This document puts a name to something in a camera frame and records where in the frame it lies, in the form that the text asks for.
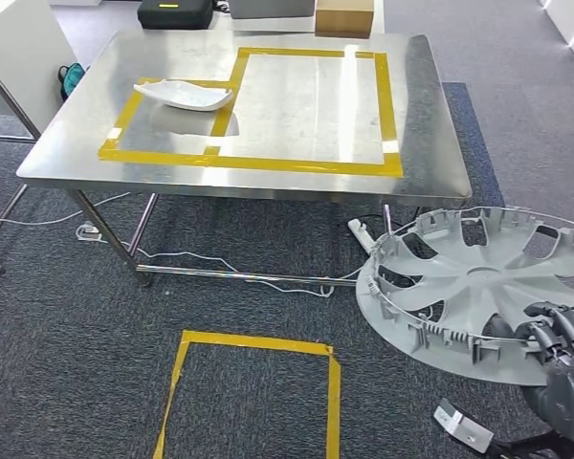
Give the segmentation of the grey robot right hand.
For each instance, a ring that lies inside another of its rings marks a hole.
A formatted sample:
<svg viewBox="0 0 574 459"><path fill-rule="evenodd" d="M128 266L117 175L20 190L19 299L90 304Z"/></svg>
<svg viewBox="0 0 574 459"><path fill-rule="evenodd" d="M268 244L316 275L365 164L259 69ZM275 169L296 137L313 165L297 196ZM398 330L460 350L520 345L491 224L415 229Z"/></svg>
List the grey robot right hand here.
<svg viewBox="0 0 574 459"><path fill-rule="evenodd" d="M546 383L525 385L521 392L528 406L553 430L574 443L574 307L537 302L525 308L531 317L516 331L503 318L491 318L494 338L535 338L545 353Z"/></svg>

